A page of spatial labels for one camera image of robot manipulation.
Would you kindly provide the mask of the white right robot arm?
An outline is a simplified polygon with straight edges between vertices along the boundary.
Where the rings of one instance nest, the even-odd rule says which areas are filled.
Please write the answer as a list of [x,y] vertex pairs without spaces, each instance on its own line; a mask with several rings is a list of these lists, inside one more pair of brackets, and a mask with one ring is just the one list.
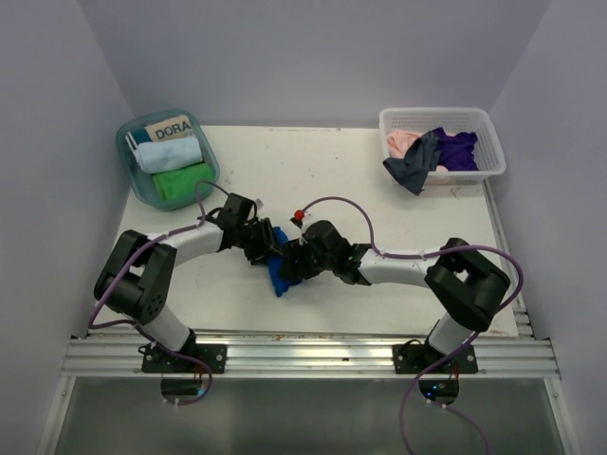
[[326,220],[283,244],[281,255],[279,276],[288,282],[330,272],[350,285],[404,284],[432,291],[445,315],[429,333],[422,359],[438,373],[455,362],[455,350],[489,328],[511,285],[502,269],[462,239],[450,238],[428,253],[380,252],[350,243]]

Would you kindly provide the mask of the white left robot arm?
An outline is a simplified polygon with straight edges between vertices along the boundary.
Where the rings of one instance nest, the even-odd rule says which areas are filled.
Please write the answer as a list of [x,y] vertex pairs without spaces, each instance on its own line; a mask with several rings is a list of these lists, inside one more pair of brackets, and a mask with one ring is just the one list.
[[285,234],[267,218],[257,216],[257,204],[236,193],[224,205],[202,212],[196,222],[165,233],[146,235],[126,230],[118,238],[93,290],[97,305],[89,327],[103,307],[123,315],[120,324],[137,327],[164,351],[163,359],[176,372],[190,370],[197,360],[193,330],[179,320],[167,299],[174,269],[204,255],[231,248],[241,249],[252,265],[270,269],[274,287],[282,291],[278,278]]

